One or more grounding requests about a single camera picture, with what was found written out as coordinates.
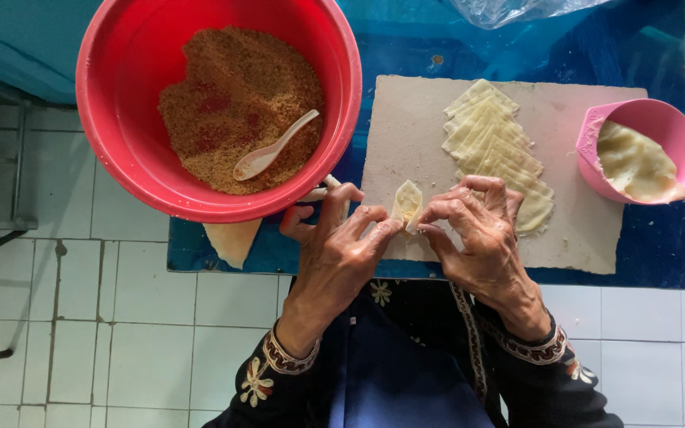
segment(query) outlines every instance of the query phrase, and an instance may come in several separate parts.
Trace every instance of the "plastic bag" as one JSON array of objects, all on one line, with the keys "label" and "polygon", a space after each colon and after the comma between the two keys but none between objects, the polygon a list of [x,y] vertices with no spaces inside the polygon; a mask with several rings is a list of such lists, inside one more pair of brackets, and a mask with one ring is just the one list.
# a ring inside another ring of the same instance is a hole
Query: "plastic bag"
[{"label": "plastic bag", "polygon": [[516,21],[565,15],[610,0],[451,0],[470,23],[486,30]]}]

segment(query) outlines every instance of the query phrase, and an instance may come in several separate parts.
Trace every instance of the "pink plastic bowl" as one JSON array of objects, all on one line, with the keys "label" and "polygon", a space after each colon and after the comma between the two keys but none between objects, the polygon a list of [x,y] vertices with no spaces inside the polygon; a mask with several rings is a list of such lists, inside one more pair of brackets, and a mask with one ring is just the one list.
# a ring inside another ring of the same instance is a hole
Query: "pink plastic bowl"
[{"label": "pink plastic bowl", "polygon": [[657,205],[639,202],[615,190],[604,177],[596,152],[601,125],[611,120],[633,128],[656,141],[676,164],[676,179],[685,186],[685,116],[668,103],[651,99],[639,99],[593,107],[583,120],[576,148],[578,167],[583,178],[604,197],[622,203]]},{"label": "pink plastic bowl", "polygon": [[[314,67],[324,96],[318,148],[281,185],[246,196],[212,190],[181,167],[157,112],[158,94],[184,79],[181,46],[203,28],[263,31]],[[81,122],[99,161],[126,190],[182,219],[246,222],[304,197],[334,168],[361,106],[361,60],[334,0],[105,0],[89,24],[76,71]]]}]

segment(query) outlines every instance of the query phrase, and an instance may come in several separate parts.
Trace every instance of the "wooden board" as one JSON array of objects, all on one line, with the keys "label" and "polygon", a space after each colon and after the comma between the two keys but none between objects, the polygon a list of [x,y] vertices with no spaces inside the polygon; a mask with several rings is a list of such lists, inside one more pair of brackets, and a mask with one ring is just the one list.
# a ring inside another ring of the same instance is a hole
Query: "wooden board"
[{"label": "wooden board", "polygon": [[[447,135],[443,113],[473,81],[446,78],[377,76],[375,102],[362,178],[365,204],[393,206],[395,191],[412,180],[425,204],[457,182],[456,162],[441,149]],[[615,249],[623,222],[623,204],[595,193],[578,171],[576,139],[589,107],[646,98],[641,88],[580,84],[493,82],[520,105],[517,121],[532,141],[536,159],[546,168],[540,179],[555,192],[554,213],[542,235],[521,237],[520,256],[528,268],[572,268],[615,272]],[[443,226],[458,248],[461,242]],[[399,234],[385,258],[437,261],[421,235]]]}]

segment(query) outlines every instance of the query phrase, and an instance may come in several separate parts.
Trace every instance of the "sleeve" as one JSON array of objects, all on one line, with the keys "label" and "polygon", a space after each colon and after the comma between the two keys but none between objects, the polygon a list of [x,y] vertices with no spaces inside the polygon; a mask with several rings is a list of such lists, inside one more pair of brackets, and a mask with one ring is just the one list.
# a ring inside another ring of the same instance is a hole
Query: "sleeve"
[{"label": "sleeve", "polygon": [[564,330],[551,318],[551,332],[537,342],[510,334],[493,309],[475,301],[473,310],[501,396],[509,427],[622,428],[606,413],[598,379],[578,362]]},{"label": "sleeve", "polygon": [[296,359],[284,351],[271,329],[237,370],[237,393],[229,407],[203,428],[302,426],[318,352],[317,340],[306,358]]}]

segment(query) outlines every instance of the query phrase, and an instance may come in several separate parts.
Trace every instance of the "white plastic spoon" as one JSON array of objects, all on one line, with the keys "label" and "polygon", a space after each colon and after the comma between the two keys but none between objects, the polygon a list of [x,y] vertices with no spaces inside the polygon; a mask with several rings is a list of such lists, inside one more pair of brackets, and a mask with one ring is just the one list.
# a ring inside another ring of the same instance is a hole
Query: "white plastic spoon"
[{"label": "white plastic spoon", "polygon": [[292,126],[285,132],[283,136],[274,144],[268,147],[255,150],[248,153],[244,158],[240,159],[236,165],[234,165],[233,177],[234,180],[244,181],[248,178],[253,178],[256,175],[263,172],[266,168],[271,165],[271,162],[276,159],[279,152],[284,149],[287,141],[290,141],[293,135],[300,130],[306,123],[310,122],[311,119],[319,115],[316,110],[309,111],[305,113],[297,122],[293,123]]}]

